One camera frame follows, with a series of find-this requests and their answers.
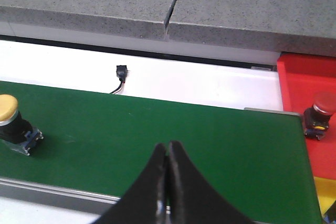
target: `green conveyor belt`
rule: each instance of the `green conveyor belt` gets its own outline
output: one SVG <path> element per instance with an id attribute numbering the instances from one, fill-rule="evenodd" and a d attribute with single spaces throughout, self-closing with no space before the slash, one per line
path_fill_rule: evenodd
<path id="1" fill-rule="evenodd" d="M 179 140 L 253 220 L 321 223 L 296 116 L 0 82 L 45 140 L 27 157 L 0 145 L 0 176 L 122 196 L 155 143 Z"/>

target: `red panel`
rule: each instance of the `red panel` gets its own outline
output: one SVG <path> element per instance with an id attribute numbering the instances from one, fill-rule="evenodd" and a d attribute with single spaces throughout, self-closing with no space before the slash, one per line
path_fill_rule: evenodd
<path id="1" fill-rule="evenodd" d="M 320 91 L 336 93 L 336 58 L 283 54 L 278 60 L 285 111 L 303 114 Z M 306 139 L 314 176 L 336 180 L 336 114 L 321 141 Z"/>

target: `gray granite slab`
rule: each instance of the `gray granite slab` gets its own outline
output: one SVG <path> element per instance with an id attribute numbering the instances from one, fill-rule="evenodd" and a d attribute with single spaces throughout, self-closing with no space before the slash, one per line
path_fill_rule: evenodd
<path id="1" fill-rule="evenodd" d="M 336 0 L 177 0 L 171 40 L 336 56 Z"/>
<path id="2" fill-rule="evenodd" d="M 15 36 L 12 28 L 10 27 L 9 23 L 6 21 L 0 20 L 0 31 L 2 35 L 8 35 L 8 36 Z"/>
<path id="3" fill-rule="evenodd" d="M 162 40 L 173 2 L 174 0 L 0 0 L 0 20 Z"/>

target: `black wire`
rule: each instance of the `black wire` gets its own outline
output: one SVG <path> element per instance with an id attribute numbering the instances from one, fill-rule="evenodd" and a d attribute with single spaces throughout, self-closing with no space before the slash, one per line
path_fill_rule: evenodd
<path id="1" fill-rule="evenodd" d="M 113 90 L 110 94 L 116 94 L 116 93 L 118 93 L 121 90 L 122 85 L 123 85 L 123 81 L 120 80 L 120 85 L 115 90 Z"/>

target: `white surface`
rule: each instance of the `white surface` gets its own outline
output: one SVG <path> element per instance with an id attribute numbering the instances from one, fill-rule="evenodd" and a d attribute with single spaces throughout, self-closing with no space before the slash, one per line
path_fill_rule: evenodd
<path id="1" fill-rule="evenodd" d="M 282 110 L 276 72 L 107 54 L 0 40 L 0 80 L 243 109 Z M 95 215 L 0 197 L 0 223 L 90 223 Z"/>

